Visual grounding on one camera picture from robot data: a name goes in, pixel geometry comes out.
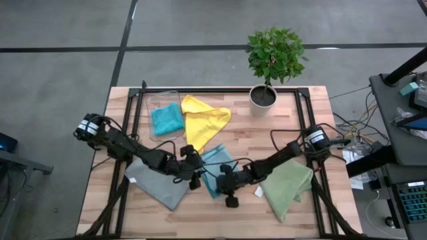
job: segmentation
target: cloth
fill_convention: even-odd
[[[293,200],[301,201],[300,193],[312,188],[313,171],[294,160],[289,160],[273,170],[260,183],[264,194],[281,223]]]
[[[125,175],[129,182],[135,183],[172,211],[176,209],[189,188],[188,181],[175,184],[172,182],[174,176],[166,176],[149,169],[140,158],[127,167]]]
[[[192,96],[183,99],[181,108],[185,113],[187,144],[193,145],[199,153],[203,153],[203,146],[232,118],[229,109],[213,108]]]
[[[232,156],[228,153],[226,147],[224,147],[224,145],[222,144],[218,145],[213,149],[210,149],[206,153],[200,155],[200,157],[205,163],[223,163],[223,162],[233,160]],[[226,164],[233,167],[236,163],[226,163]],[[213,175],[218,176],[220,174],[223,174],[220,171],[220,166],[221,166],[220,164],[208,165],[208,166],[205,166],[205,169],[208,170]],[[239,171],[239,170],[240,170],[239,167],[236,166],[233,171]],[[221,193],[218,193],[216,191],[217,189],[216,178],[214,176],[210,175],[209,173],[204,173],[201,175],[201,177],[203,178],[206,184],[207,190],[211,194],[212,198],[216,198],[221,195]]]
[[[184,128],[181,111],[176,103],[171,103],[167,107],[154,109],[151,112],[153,117],[154,135],[165,135]]]

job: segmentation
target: potted plant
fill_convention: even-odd
[[[254,75],[263,77],[264,84],[254,86],[249,92],[250,111],[253,116],[262,117],[273,107],[278,94],[271,86],[270,79],[278,80],[284,84],[285,78],[296,77],[301,74],[304,66],[299,59],[308,61],[303,57],[304,47],[302,40],[289,29],[276,29],[250,35],[249,68],[254,70]]]

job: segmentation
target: green towel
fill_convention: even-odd
[[[281,223],[285,220],[292,200],[301,202],[300,194],[312,188],[312,177],[311,169],[289,160],[276,167],[273,173],[261,182],[268,203]]]

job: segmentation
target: wooden tabletop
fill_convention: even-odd
[[[128,89],[128,87],[111,89],[105,115],[112,117],[118,123],[123,122]],[[309,87],[309,89],[316,123],[328,123],[334,126],[326,87],[315,86]],[[186,95],[180,93],[181,99]],[[191,95],[212,107],[227,107],[232,112],[230,122],[205,146],[205,151],[223,143],[235,158],[265,159],[276,152],[270,140],[270,129],[300,128],[295,98],[290,93],[279,93],[276,105],[267,116],[261,118],[251,116],[247,93],[192,93]],[[305,103],[304,100],[302,101],[306,124],[309,125]],[[129,130],[133,125],[134,113],[135,104],[132,106]],[[324,129],[329,137],[336,137],[333,130],[327,127]],[[139,142],[147,147],[155,147],[159,144],[149,138],[145,102],[139,119],[138,134]],[[280,147],[284,147],[287,142],[294,140],[297,136],[298,133],[277,133],[275,140]],[[179,148],[185,145],[185,139],[176,139],[175,143],[179,151]],[[171,151],[169,146],[165,146],[163,149]],[[342,156],[339,151],[334,154]],[[106,157],[106,152],[97,152],[93,164]],[[304,157],[295,159],[306,164]],[[105,207],[113,168],[114,160],[111,160],[91,172],[77,233],[87,230]],[[362,232],[344,163],[341,160],[329,158],[326,161],[326,171],[334,205],[355,230]],[[310,191],[302,194],[301,203],[293,202],[291,204],[286,214],[286,220],[284,223],[280,223],[266,198],[254,195],[257,186],[247,185],[238,189],[236,197],[239,198],[240,206],[237,209],[231,209],[226,207],[225,196],[212,199],[201,180],[201,187],[195,191],[189,190],[178,208],[170,211],[135,184],[131,184],[127,194],[122,237],[284,238],[318,236]],[[113,212],[112,230],[115,227],[117,208],[118,206]],[[322,206],[322,212],[327,232],[330,232],[327,211],[324,206]]]

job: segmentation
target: computer monitor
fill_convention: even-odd
[[[427,131],[427,113],[419,113],[413,117],[396,123],[398,127]]]

